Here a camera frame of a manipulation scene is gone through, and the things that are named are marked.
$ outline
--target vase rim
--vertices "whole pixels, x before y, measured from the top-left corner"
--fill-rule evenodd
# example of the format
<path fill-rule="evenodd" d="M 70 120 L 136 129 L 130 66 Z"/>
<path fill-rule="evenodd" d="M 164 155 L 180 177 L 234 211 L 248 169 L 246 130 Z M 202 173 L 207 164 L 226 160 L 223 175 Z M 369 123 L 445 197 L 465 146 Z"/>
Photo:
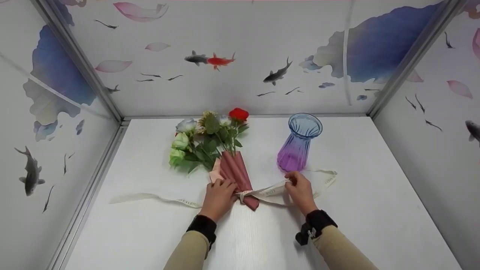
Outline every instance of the vase rim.
<path fill-rule="evenodd" d="M 311 120 L 314 124 L 317 125 L 318 131 L 316 131 L 314 133 L 311 133 L 311 134 L 308 134 L 308 135 L 299 133 L 298 132 L 298 127 L 293 126 L 293 120 L 297 119 L 299 116 L 306 116 L 305 119 Z M 290 118 L 288 119 L 288 127 L 290 128 L 290 131 L 294 135 L 296 135 L 300 138 L 304 138 L 304 139 L 313 139 L 313 138 L 317 137 L 318 135 L 320 135 L 323 131 L 322 122 L 317 117 L 315 117 L 314 115 L 309 114 L 309 113 L 304 113 L 304 112 L 296 113 L 296 114 L 290 116 Z"/>

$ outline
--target beige sleeve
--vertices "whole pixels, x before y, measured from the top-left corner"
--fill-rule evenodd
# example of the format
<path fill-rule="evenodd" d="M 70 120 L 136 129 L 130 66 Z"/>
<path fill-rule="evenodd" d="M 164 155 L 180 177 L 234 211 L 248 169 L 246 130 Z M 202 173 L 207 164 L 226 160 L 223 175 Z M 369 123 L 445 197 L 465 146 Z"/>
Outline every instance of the beige sleeve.
<path fill-rule="evenodd" d="M 208 239 L 197 231 L 186 232 L 163 270 L 202 270 L 208 256 Z"/>
<path fill-rule="evenodd" d="M 378 270 L 335 226 L 327 226 L 313 240 L 330 270 Z"/>

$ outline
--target red rose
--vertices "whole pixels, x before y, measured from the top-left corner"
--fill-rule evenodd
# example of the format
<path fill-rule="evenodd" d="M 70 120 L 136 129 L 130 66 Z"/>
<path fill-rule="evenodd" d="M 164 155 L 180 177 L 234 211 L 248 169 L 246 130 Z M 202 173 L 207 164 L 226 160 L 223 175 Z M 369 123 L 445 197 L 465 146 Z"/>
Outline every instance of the red rose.
<path fill-rule="evenodd" d="M 230 118 L 238 120 L 238 121 L 247 121 L 249 113 L 246 110 L 242 110 L 240 108 L 234 108 L 230 113 L 228 113 Z"/>

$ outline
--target pink wrapping paper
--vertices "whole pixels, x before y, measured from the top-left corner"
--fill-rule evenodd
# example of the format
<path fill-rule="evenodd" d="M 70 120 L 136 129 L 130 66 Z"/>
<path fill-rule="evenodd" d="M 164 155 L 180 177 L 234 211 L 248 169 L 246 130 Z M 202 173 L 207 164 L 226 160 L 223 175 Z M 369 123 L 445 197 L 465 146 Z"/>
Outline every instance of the pink wrapping paper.
<path fill-rule="evenodd" d="M 222 158 L 215 160 L 213 169 L 209 174 L 212 183 L 215 183 L 215 180 L 217 179 L 234 180 L 238 185 L 238 189 L 235 190 L 237 193 L 252 190 L 252 184 L 248 177 L 247 168 L 245 167 L 245 162 L 239 151 L 236 152 L 234 157 L 232 157 L 228 151 L 223 151 Z M 258 208 L 260 201 L 255 197 L 247 196 L 243 199 L 243 203 L 255 211 Z"/>

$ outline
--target green rose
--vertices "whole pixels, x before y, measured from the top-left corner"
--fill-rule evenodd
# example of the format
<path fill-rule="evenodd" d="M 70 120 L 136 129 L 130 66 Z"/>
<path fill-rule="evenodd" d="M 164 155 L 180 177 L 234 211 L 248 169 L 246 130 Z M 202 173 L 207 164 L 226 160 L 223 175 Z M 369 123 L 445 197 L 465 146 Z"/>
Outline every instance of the green rose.
<path fill-rule="evenodd" d="M 182 150 L 178 149 L 173 149 L 170 151 L 170 160 L 168 163 L 170 166 L 177 166 L 182 162 L 182 160 L 185 158 L 185 152 Z"/>
<path fill-rule="evenodd" d="M 173 149 L 185 150 L 188 146 L 188 137 L 185 133 L 178 133 L 172 143 Z"/>

